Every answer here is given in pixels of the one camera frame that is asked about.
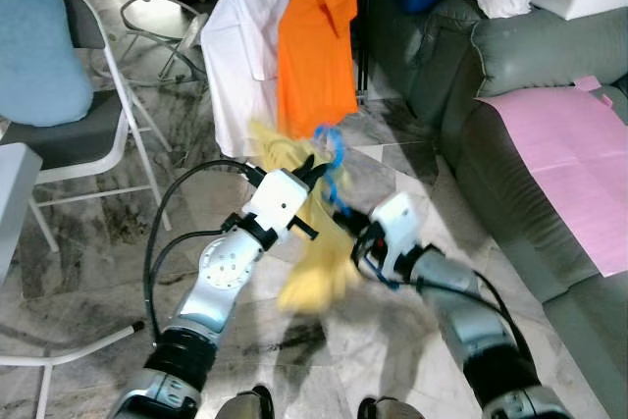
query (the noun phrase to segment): pink sheet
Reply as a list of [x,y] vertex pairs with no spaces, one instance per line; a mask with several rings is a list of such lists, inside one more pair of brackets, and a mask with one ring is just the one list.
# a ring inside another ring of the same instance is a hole
[[497,109],[523,162],[600,272],[628,270],[628,129],[588,90],[529,88],[479,100]]

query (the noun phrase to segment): white table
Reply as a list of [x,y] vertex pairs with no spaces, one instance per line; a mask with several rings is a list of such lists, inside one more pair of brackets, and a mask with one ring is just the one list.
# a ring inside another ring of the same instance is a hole
[[9,272],[40,168],[41,158],[25,144],[0,146],[0,288]]
[[[20,237],[20,230],[30,200],[32,188],[37,180],[41,158],[21,143],[0,146],[0,289],[9,272],[11,257]],[[47,357],[24,357],[0,355],[0,365],[17,367],[43,367],[43,379],[39,388],[36,419],[44,419],[46,402],[55,365],[72,362],[115,341],[142,329],[143,325],[128,326],[111,336],[77,348],[63,355]]]

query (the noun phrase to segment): blue cushion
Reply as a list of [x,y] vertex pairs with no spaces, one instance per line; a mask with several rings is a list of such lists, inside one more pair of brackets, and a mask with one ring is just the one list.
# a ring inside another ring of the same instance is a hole
[[93,91],[63,0],[0,0],[0,116],[53,127],[85,116]]

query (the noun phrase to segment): white shirt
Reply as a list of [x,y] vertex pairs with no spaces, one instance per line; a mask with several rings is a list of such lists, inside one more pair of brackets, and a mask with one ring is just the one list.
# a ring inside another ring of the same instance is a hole
[[255,155],[248,124],[277,123],[279,21],[289,0],[218,0],[201,31],[216,142],[231,157]]

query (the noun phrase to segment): silver robot arm segment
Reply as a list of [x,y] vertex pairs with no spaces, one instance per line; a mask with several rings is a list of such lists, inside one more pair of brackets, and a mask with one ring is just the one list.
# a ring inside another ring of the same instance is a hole
[[266,174],[243,207],[246,216],[227,236],[203,250],[194,286],[110,418],[191,419],[196,415],[221,336],[255,262],[292,225],[315,236],[295,216],[312,184],[284,170]]
[[434,246],[424,247],[419,230],[409,196],[393,195],[371,212],[366,227],[353,231],[354,261],[367,259],[391,288],[416,287],[437,314],[443,339],[485,419],[569,419],[555,393],[541,385],[509,314],[482,298],[479,276]]

